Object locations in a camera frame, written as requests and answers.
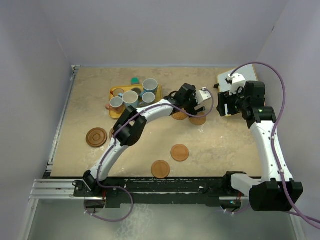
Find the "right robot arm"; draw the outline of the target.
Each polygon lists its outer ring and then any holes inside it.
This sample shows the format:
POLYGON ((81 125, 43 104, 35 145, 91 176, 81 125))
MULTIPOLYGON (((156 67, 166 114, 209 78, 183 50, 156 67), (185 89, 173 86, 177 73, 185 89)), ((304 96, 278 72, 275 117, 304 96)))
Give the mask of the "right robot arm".
POLYGON ((254 211, 288 212, 303 193, 301 182, 294 181, 277 135, 277 117, 271 106, 265 105, 266 86, 259 81, 228 81, 229 89, 218 93, 220 116, 241 114, 251 131, 261 161, 261 179, 244 172, 226 173, 228 180, 222 190, 228 196, 238 191, 249 198, 254 211))

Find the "dark ringed wooden coaster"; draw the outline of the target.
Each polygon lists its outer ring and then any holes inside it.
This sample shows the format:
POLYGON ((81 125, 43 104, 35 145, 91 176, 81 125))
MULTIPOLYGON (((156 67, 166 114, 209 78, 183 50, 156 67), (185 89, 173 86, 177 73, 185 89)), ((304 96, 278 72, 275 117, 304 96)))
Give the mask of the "dark ringed wooden coaster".
POLYGON ((86 143, 93 148, 101 147, 108 139, 107 132, 101 127, 95 127, 86 134, 86 143))

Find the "plain orange wooden coaster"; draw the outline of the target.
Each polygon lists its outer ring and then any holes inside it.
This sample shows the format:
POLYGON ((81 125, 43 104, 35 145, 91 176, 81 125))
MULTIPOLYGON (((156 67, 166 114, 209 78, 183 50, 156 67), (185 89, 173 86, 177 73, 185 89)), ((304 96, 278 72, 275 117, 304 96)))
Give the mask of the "plain orange wooden coaster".
POLYGON ((177 162, 183 162, 189 157, 189 149, 183 144, 176 144, 171 148, 171 157, 177 162))

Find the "light blue mug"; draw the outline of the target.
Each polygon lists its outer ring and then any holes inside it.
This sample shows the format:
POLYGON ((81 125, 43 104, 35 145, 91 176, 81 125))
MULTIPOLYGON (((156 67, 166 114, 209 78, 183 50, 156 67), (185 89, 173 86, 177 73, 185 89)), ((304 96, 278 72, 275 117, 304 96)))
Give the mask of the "light blue mug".
POLYGON ((124 106, 133 108, 139 107, 139 96, 135 91, 129 90, 124 93, 119 93, 118 96, 122 98, 124 106))

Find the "woven rattan coaster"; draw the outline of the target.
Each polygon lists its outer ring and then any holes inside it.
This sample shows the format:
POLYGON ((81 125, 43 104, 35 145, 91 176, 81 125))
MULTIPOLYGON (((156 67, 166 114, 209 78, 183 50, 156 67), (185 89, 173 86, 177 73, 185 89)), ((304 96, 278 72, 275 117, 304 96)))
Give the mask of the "woven rattan coaster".
POLYGON ((171 117, 175 120, 181 121, 181 120, 186 119, 188 116, 185 113, 179 111, 179 112, 174 113, 171 117))
POLYGON ((196 115, 196 117, 189 117, 189 121, 195 126, 201 126, 206 123, 207 117, 205 116, 204 112, 200 112, 196 115))

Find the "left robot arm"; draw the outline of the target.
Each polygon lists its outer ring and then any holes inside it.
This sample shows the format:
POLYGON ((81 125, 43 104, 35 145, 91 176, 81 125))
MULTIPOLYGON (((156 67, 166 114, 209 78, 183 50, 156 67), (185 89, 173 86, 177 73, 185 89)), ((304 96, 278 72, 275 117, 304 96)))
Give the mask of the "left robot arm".
POLYGON ((177 112, 196 117, 199 112, 206 109, 196 108, 211 98, 212 94, 206 87, 196 90, 194 85, 185 83, 178 91, 149 106, 138 108, 129 106, 113 126, 113 137, 103 155, 83 174, 85 190, 91 196, 101 194, 102 181, 107 179, 111 168, 122 153, 140 140, 147 124, 177 112))

